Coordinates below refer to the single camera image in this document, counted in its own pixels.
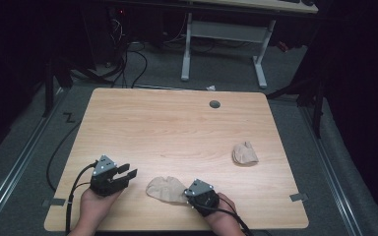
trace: metal frame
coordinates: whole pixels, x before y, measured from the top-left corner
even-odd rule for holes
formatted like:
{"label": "metal frame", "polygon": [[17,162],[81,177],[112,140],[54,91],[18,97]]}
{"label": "metal frame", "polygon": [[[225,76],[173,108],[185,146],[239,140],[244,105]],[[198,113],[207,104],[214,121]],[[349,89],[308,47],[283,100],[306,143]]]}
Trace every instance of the metal frame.
{"label": "metal frame", "polygon": [[355,218],[354,212],[352,207],[349,203],[349,200],[343,190],[342,185],[340,184],[339,179],[337,178],[336,171],[334,170],[333,165],[331,164],[330,158],[327,155],[324,145],[321,139],[317,138],[315,133],[312,129],[312,118],[309,114],[309,111],[306,107],[299,107],[300,114],[302,115],[303,120],[307,124],[309,133],[312,136],[314,141],[315,147],[319,152],[319,160],[324,172],[324,175],[327,179],[327,183],[330,186],[331,192],[333,194],[333,198],[336,201],[337,207],[339,208],[340,215],[343,218],[343,221],[346,226],[346,230],[348,231],[348,235],[352,236],[362,236],[363,233],[361,232],[360,226],[358,225],[358,221]]}
{"label": "metal frame", "polygon": [[62,88],[59,89],[57,92],[57,101],[55,107],[50,111],[47,117],[42,117],[39,124],[33,131],[30,139],[24,146],[22,152],[18,156],[17,161],[15,162],[14,166],[12,167],[11,171],[2,182],[0,186],[0,212],[7,203],[9,197],[11,196],[12,192],[14,191],[15,187],[17,186],[18,182],[20,181],[21,177],[24,174],[27,166],[32,159],[33,151],[35,149],[36,144],[38,143],[39,139],[42,137],[48,123],[50,122],[53,114],[55,113],[56,108],[60,105],[62,100],[67,95],[67,91],[64,91]]}
{"label": "metal frame", "polygon": [[192,13],[188,14],[186,29],[186,47],[183,55],[182,81],[189,81],[190,74],[190,45],[192,36],[209,37],[217,39],[238,40],[261,43],[258,55],[253,57],[253,65],[256,70],[257,80],[262,89],[267,87],[266,78],[263,72],[262,60],[272,36],[276,20],[271,20],[267,28],[247,27],[240,25],[199,22],[192,20]]}

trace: hole in table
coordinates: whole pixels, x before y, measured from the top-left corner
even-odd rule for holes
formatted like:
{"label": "hole in table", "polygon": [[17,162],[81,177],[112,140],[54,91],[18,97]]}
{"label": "hole in table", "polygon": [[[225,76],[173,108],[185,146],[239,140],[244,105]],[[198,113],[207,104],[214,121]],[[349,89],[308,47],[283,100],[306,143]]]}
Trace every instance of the hole in table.
{"label": "hole in table", "polygon": [[217,100],[212,100],[212,101],[210,101],[210,106],[211,106],[212,108],[217,109],[217,108],[220,108],[221,104],[220,104],[220,102],[217,101]]}

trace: white desk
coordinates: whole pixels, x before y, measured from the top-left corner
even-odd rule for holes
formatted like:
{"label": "white desk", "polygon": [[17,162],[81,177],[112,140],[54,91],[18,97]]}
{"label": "white desk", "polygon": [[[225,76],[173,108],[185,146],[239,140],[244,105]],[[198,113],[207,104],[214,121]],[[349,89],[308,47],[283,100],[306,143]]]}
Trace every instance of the white desk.
{"label": "white desk", "polygon": [[[316,14],[315,6],[308,7],[303,3],[289,3],[278,0],[191,0],[192,2],[223,4],[237,7],[262,8],[275,11],[289,11],[295,13]],[[192,36],[209,37],[226,40],[248,41],[261,43],[257,56],[253,57],[253,65],[256,70],[257,80],[262,89],[267,87],[267,82],[262,68],[262,60],[272,36],[276,21],[270,21],[266,28],[247,27],[241,25],[219,24],[210,22],[192,21],[192,14],[188,14],[186,30],[186,47],[183,55],[182,81],[189,80],[190,74],[190,44]]]}

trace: gray carpet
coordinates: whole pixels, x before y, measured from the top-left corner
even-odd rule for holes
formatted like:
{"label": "gray carpet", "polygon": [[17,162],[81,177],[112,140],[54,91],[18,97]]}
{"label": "gray carpet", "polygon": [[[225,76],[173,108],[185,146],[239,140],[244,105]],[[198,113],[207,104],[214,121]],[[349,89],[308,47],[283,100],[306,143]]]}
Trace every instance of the gray carpet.
{"label": "gray carpet", "polygon": [[[134,49],[141,46],[141,44],[136,44]],[[194,52],[190,81],[182,83],[179,79],[182,48],[158,49],[146,45],[146,48],[140,53],[147,57],[148,68],[137,82],[136,88],[156,86],[176,89],[206,89],[209,86],[216,86],[217,90],[270,93],[289,84],[298,63],[306,52],[306,48],[299,48],[283,53],[277,48],[270,47],[263,61],[268,80],[268,88],[263,90],[258,88],[251,58],[237,53],[227,55],[224,53],[227,49],[214,48],[208,53]],[[139,54],[128,53],[128,65],[125,73],[128,86],[142,72],[144,66],[144,59]],[[53,192],[46,183],[45,171],[51,154],[66,134],[77,124],[66,122],[67,115],[64,113],[72,113],[72,120],[79,122],[84,115],[93,89],[97,87],[101,87],[101,85],[86,80],[75,80],[72,89],[62,92],[66,96],[63,99],[60,98],[60,105],[54,111],[41,139],[36,144],[30,163],[0,212],[0,235],[63,235],[63,232],[47,232],[43,228],[48,207],[42,206],[42,203],[53,196]],[[121,80],[118,80],[117,87],[121,88]],[[43,97],[42,89],[36,95],[33,103],[13,124],[10,134],[0,147],[0,184],[22,152],[33,129],[41,120],[44,111]],[[312,133],[309,132],[308,124],[300,112],[302,108],[296,106],[294,96],[283,96],[269,102],[299,192],[309,196],[309,200],[304,202],[304,206],[310,221],[306,229],[271,230],[270,233],[274,236],[348,235],[337,203],[323,173]],[[378,235],[377,206],[344,148],[327,104],[324,109],[321,141],[345,188],[346,195],[349,197],[350,204],[359,220],[362,235]],[[76,131],[63,143],[51,163],[50,179],[55,186],[60,179]],[[106,234],[212,235],[209,232]],[[265,234],[257,231],[255,235]]]}

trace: wooden table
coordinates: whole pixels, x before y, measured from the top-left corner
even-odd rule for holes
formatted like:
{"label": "wooden table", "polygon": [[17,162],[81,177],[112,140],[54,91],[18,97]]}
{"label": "wooden table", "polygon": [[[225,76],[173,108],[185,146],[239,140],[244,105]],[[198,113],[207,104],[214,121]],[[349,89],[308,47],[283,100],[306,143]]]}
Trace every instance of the wooden table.
{"label": "wooden table", "polygon": [[[212,108],[216,100],[220,108]],[[237,144],[249,141],[260,161],[240,167],[232,161]],[[67,199],[79,172],[106,154],[130,163],[138,175],[114,204],[99,230],[205,230],[188,205],[163,203],[146,195],[158,176],[172,176],[187,187],[195,178],[236,202],[251,229],[305,228],[308,219],[297,194],[268,101],[258,92],[97,88],[72,147],[55,198]],[[86,172],[81,182],[89,182]],[[72,228],[79,217],[75,192]],[[51,206],[44,226],[63,231],[65,206]]]}

